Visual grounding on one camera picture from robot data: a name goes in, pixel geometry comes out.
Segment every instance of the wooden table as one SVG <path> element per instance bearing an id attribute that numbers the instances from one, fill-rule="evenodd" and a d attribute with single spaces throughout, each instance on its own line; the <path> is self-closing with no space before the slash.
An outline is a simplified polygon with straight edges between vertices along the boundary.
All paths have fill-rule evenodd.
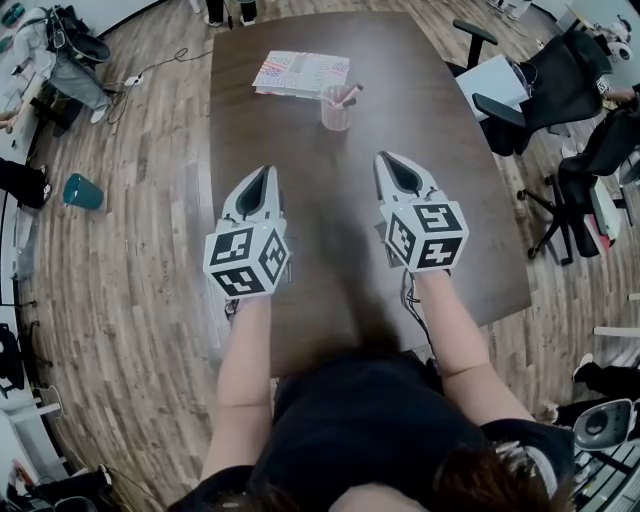
<path id="1" fill-rule="evenodd" d="M 270 50 L 351 59 L 361 82 L 351 128 L 324 129 L 317 101 L 261 96 L 251 83 Z M 530 305 L 523 246 L 489 146 L 462 91 L 407 14 L 332 13 L 260 23 L 216 36 L 211 81 L 211 173 L 216 215 L 263 164 L 278 168 L 293 280 L 274 296 L 274 374 L 358 337 L 403 348 L 426 338 L 399 300 L 374 225 L 379 150 L 406 155 L 459 201 L 471 235 L 454 283 L 479 324 Z"/>

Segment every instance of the pants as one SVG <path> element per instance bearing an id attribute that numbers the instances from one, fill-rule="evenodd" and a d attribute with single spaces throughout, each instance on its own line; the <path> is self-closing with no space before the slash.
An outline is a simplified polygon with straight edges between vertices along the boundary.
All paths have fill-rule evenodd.
<path id="1" fill-rule="evenodd" d="M 0 189 L 30 208 L 44 204 L 47 181 L 42 171 L 0 158 Z"/>
<path id="2" fill-rule="evenodd" d="M 591 407 L 620 398 L 635 401 L 640 398 L 640 370 L 620 366 L 600 368 L 596 363 L 585 364 L 575 377 L 576 382 L 584 382 L 589 389 L 602 393 L 607 398 L 586 400 L 558 407 L 556 425 L 573 427 L 580 415 Z"/>
<path id="3" fill-rule="evenodd" d="M 92 69 L 80 64 L 66 52 L 60 52 L 49 82 L 60 92 L 84 103 L 91 110 L 109 104 L 109 98 Z"/>
<path id="4" fill-rule="evenodd" d="M 224 2 L 231 0 L 207 0 L 209 9 L 209 21 L 212 23 L 222 23 L 224 21 Z M 258 8 L 254 2 L 240 2 L 242 18 L 244 21 L 253 21 L 258 16 Z"/>

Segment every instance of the notebook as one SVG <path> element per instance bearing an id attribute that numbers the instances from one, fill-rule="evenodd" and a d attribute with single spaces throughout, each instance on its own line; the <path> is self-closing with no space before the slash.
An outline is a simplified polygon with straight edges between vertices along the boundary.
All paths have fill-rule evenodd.
<path id="1" fill-rule="evenodd" d="M 349 59 L 319 53 L 269 52 L 253 82 L 258 94 L 320 99 L 322 89 L 344 85 Z"/>

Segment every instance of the person's left arm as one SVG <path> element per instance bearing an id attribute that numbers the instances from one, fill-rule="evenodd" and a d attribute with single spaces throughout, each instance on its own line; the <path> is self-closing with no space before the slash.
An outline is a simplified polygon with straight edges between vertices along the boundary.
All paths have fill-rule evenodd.
<path id="1" fill-rule="evenodd" d="M 271 298 L 241 301 L 216 390 L 215 427 L 201 480 L 255 465 L 271 434 Z"/>

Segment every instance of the sneaker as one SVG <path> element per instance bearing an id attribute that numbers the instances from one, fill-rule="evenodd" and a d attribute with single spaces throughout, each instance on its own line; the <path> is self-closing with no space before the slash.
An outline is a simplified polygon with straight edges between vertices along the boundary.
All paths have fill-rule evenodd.
<path id="1" fill-rule="evenodd" d="M 204 13 L 204 22 L 209 25 L 210 27 L 221 27 L 222 26 L 222 22 L 221 21 L 211 21 L 211 18 L 209 18 L 209 13 L 205 12 Z"/>
<path id="2" fill-rule="evenodd" d="M 494 9 L 497 9 L 500 12 L 504 12 L 504 8 L 502 7 L 503 0 L 487 0 L 487 3 Z"/>
<path id="3" fill-rule="evenodd" d="M 547 400 L 543 400 L 542 407 L 543 410 L 534 416 L 536 421 L 550 425 L 553 425 L 556 421 L 558 421 L 560 413 L 558 412 L 557 404 L 554 404 L 553 402 L 549 402 Z"/>
<path id="4" fill-rule="evenodd" d="M 251 21 L 244 21 L 244 16 L 240 16 L 240 23 L 242 23 L 245 27 L 256 24 L 256 19 L 252 19 Z"/>
<path id="5" fill-rule="evenodd" d="M 104 117 L 104 115 L 107 113 L 107 108 L 108 108 L 108 105 L 98 110 L 94 110 L 93 115 L 91 116 L 91 124 L 99 123 Z"/>
<path id="6" fill-rule="evenodd" d="M 575 370 L 573 370 L 573 375 L 571 376 L 571 380 L 573 380 L 573 382 L 577 382 L 576 376 L 578 375 L 578 372 L 583 366 L 589 363 L 593 363 L 593 354 L 591 353 L 585 354 L 580 360 L 580 364 L 578 365 L 578 367 Z"/>

